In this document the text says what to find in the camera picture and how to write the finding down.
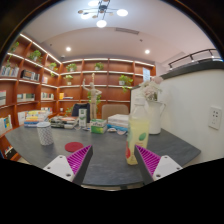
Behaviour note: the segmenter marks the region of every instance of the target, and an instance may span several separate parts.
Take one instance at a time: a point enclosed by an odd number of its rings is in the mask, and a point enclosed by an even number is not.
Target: electrical outlet
[[[221,123],[222,110],[216,107],[210,107],[208,126],[219,129]]]

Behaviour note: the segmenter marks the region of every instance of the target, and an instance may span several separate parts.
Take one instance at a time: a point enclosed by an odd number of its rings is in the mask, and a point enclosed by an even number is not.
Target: wall
[[[167,102],[161,127],[201,150],[188,165],[224,157],[224,70],[205,70],[164,80]],[[210,106],[222,109],[220,129],[208,126]]]

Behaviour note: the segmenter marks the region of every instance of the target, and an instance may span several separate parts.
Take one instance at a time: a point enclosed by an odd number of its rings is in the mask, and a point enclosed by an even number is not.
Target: table
[[[83,185],[100,187],[126,187],[143,183],[138,165],[128,165],[125,158],[126,135],[117,133],[95,134],[89,131],[52,128],[54,144],[42,146],[36,128],[23,126],[5,136],[15,150],[29,163],[44,168],[58,155],[68,156],[64,146],[69,142],[81,142],[84,147],[93,146],[93,156],[86,171]],[[168,155],[184,166],[200,150],[171,133],[161,130],[158,135],[149,135],[149,150],[159,156]]]

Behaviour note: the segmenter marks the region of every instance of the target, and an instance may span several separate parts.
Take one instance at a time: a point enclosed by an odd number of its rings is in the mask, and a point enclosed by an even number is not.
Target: ceiling light
[[[117,10],[117,14],[119,16],[126,16],[128,14],[128,11],[125,9],[119,9],[119,10]]]
[[[89,6],[98,6],[99,1],[91,1],[88,3]]]
[[[105,20],[99,20],[96,25],[99,27],[99,28],[103,28],[107,25],[107,22]]]
[[[110,0],[100,0],[100,1],[90,1],[88,3],[89,6],[93,6],[93,8],[89,9],[81,9],[78,11],[79,14],[82,14],[82,19],[88,19],[92,17],[93,19],[101,17],[101,20],[97,22],[97,26],[103,28],[107,25],[107,22],[104,20],[104,17],[109,14],[109,16],[113,16],[116,11],[119,16],[128,15],[128,11],[125,9],[112,9],[109,8]]]
[[[82,19],[89,19],[89,17],[90,17],[90,14],[88,12],[83,13],[81,16]]]

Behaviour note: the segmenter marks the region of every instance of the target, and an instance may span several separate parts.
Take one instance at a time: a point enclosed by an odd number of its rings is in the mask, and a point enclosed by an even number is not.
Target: flower
[[[161,77],[155,77],[152,80],[146,80],[145,82],[139,84],[140,94],[145,97],[146,100],[157,101],[158,92],[162,92],[159,88],[159,84],[163,81]]]

